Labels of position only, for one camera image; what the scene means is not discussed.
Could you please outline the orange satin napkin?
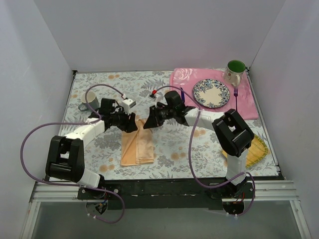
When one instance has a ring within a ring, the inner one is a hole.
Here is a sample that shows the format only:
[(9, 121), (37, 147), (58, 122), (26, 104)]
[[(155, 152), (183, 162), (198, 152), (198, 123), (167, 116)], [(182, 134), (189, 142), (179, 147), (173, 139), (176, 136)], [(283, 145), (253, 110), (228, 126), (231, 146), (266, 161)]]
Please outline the orange satin napkin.
[(154, 163), (153, 132), (144, 129), (145, 119), (136, 121), (137, 131), (122, 132), (121, 166), (136, 166)]

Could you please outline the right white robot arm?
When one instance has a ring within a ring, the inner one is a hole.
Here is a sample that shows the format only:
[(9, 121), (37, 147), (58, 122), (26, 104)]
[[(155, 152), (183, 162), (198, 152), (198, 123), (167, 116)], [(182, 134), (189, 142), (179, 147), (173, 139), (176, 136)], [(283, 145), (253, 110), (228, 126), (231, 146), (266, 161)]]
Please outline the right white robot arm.
[(227, 154), (227, 172), (225, 182), (207, 189), (219, 189), (231, 198), (239, 197), (247, 182), (246, 161), (248, 149), (254, 139), (254, 133), (235, 109), (224, 113), (201, 110), (194, 106), (186, 106), (177, 91), (165, 94), (166, 103), (160, 102), (161, 96), (152, 91), (150, 98), (155, 104), (150, 107), (149, 117), (144, 128), (162, 126), (165, 120), (175, 119), (181, 125), (193, 128), (202, 127), (215, 132), (222, 149)]

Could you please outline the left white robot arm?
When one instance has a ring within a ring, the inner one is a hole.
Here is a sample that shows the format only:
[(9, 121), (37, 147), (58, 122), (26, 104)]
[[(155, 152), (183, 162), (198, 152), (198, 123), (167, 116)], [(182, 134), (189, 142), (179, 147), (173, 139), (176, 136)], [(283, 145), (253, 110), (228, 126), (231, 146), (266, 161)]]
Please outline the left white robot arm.
[(93, 198), (103, 198), (106, 187), (100, 183), (99, 174), (85, 168), (84, 149), (112, 126), (126, 133), (138, 130), (136, 114), (132, 112), (135, 105), (136, 102), (129, 98), (120, 104), (116, 100), (103, 98), (100, 107), (89, 115), (85, 125), (64, 136), (54, 136), (50, 142), (46, 175), (89, 187)]

